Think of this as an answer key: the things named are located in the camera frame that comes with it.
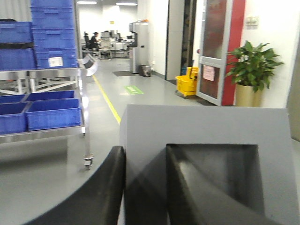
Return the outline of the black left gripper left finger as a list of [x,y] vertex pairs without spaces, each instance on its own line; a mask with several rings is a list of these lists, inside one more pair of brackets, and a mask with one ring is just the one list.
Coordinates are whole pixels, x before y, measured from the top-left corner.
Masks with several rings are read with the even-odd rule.
[[113,146],[101,166],[67,199],[29,225],[116,225],[125,186],[126,153]]

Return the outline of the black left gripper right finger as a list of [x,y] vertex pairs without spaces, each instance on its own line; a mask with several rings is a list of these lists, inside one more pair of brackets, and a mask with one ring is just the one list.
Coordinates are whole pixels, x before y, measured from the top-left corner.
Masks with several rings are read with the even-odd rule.
[[266,216],[258,147],[168,144],[167,211],[173,225],[274,225]]

